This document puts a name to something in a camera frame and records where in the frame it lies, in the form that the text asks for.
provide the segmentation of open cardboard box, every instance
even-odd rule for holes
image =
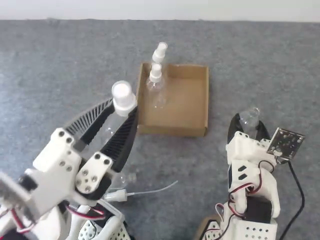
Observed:
[[[201,137],[208,128],[209,68],[200,65],[165,67],[166,99],[163,108],[154,108],[146,86],[151,70],[142,63],[137,86],[138,133]]]

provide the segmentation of bottle cap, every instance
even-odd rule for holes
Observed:
[[[113,84],[111,91],[115,112],[122,117],[127,117],[137,106],[136,96],[132,92],[130,83],[123,80],[117,81]]]
[[[153,83],[158,83],[161,81],[162,73],[161,73],[162,67],[159,63],[153,63],[152,68],[150,71],[150,81]]]
[[[165,58],[167,48],[168,45],[164,41],[159,42],[158,47],[152,55],[152,60],[157,64],[161,64]]]

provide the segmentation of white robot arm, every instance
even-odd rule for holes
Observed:
[[[78,239],[86,220],[92,220],[93,224],[103,222],[99,226],[101,234],[94,240],[111,239],[117,228],[122,229],[123,214],[100,198],[115,174],[122,170],[133,146],[138,125],[137,104],[130,106],[124,123],[99,151],[88,160],[81,155],[108,116],[115,112],[114,101],[104,101],[66,127],[57,128],[33,161],[34,168],[27,169],[18,183],[0,172],[3,240],[34,236],[39,240]],[[79,209],[71,207],[70,202],[80,205]]]
[[[260,121],[252,139],[244,133],[239,119],[237,113],[226,145],[228,201],[216,205],[223,209],[223,217],[220,223],[208,222],[201,240],[276,240],[275,219],[281,208],[272,172],[280,159],[286,162],[295,156],[305,136],[278,128],[270,139]]]

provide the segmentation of white wall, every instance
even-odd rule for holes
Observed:
[[[320,22],[320,0],[0,0],[0,19]]]

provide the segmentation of gray carpet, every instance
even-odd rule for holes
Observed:
[[[224,144],[232,116],[257,105],[270,132],[306,134],[293,165],[306,206],[288,240],[320,239],[320,24],[208,21],[0,21],[0,168],[17,178],[55,128],[103,98],[135,88],[140,62],[159,41],[172,63],[210,67],[209,129],[203,138],[140,135],[125,166],[128,191],[164,187],[116,206],[137,240],[190,240],[227,199]],[[275,172],[278,236],[300,206],[287,165]]]

